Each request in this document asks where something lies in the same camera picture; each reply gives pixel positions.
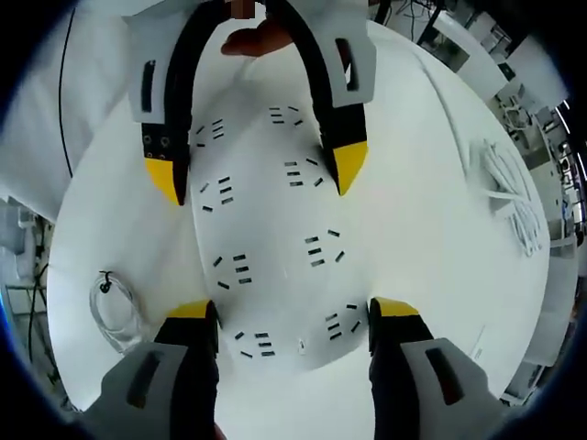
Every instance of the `white garment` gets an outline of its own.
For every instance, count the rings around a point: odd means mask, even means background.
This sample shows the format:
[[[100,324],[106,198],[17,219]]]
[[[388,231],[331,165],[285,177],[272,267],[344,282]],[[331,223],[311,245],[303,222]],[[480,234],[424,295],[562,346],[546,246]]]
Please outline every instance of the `white garment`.
[[[0,188],[51,222],[70,176],[61,144],[58,87],[69,14],[39,47],[0,135]],[[72,170],[126,90],[129,53],[121,17],[78,10],[72,23],[62,84],[65,143]]]

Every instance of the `human hand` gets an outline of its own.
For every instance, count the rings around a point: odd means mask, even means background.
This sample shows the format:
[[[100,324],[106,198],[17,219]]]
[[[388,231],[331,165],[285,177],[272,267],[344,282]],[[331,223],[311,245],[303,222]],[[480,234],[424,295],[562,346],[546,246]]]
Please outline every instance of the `human hand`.
[[[255,17],[254,0],[231,0],[230,13],[233,18]],[[260,57],[274,52],[292,42],[288,32],[270,16],[256,28],[239,29],[227,38],[221,51],[225,55]]]

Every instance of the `coiled cable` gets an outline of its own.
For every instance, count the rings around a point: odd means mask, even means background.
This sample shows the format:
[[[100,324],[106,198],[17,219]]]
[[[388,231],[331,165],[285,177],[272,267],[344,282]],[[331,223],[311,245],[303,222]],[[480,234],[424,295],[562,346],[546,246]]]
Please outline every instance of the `coiled cable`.
[[[90,310],[100,333],[118,353],[143,340],[145,324],[132,291],[111,271],[101,271],[90,290]]]

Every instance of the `white cloth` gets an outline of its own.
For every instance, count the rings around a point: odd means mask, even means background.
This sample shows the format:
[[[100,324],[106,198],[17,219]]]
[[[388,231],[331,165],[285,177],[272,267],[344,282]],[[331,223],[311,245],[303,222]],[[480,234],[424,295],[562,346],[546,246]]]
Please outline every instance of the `white cloth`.
[[[70,183],[58,113],[68,22],[66,15],[31,60],[0,135],[0,188],[52,222]],[[75,14],[61,95],[65,143],[74,173],[95,130],[126,90],[128,43],[121,17]]]

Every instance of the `black cable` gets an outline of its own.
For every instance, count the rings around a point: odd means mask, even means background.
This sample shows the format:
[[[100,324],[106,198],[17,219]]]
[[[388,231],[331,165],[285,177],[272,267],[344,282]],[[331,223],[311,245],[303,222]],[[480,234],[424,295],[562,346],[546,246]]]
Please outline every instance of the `black cable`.
[[[414,2],[413,1],[410,2],[410,13],[412,14],[412,24],[410,25],[410,41],[414,41],[415,16],[414,16]]]
[[[41,269],[40,274],[35,278],[35,285],[33,286],[33,298],[31,300],[31,305],[30,305],[30,314],[28,315],[28,338],[27,338],[27,342],[28,342],[28,360],[30,360],[30,362],[33,362],[33,346],[32,346],[32,339],[33,339],[33,319],[35,317],[35,302],[37,300],[37,289],[39,288],[40,285],[40,279],[43,276],[43,273],[45,273],[45,270],[47,270],[47,267],[49,266],[49,263],[45,264],[45,266],[43,266],[43,269]]]
[[[59,70],[59,93],[57,95],[58,106],[59,106],[59,129],[61,131],[61,144],[63,145],[63,153],[65,154],[65,161],[67,162],[67,170],[70,173],[70,177],[73,177],[72,165],[70,163],[70,157],[67,154],[67,147],[65,146],[65,135],[63,134],[63,118],[61,111],[61,87],[63,84],[63,66],[65,65],[65,52],[67,51],[67,43],[70,40],[70,34],[72,32],[73,16],[75,16],[75,8],[70,16],[70,24],[67,27],[67,34],[65,35],[65,43],[63,44],[63,53],[61,54],[61,67]]]
[[[37,253],[37,257],[40,259],[43,256],[43,252],[45,251],[45,222],[43,221],[42,217],[39,217],[39,227],[40,227],[40,253]],[[43,290],[39,288],[40,299],[45,304],[45,309],[47,309],[47,298],[43,293]]]

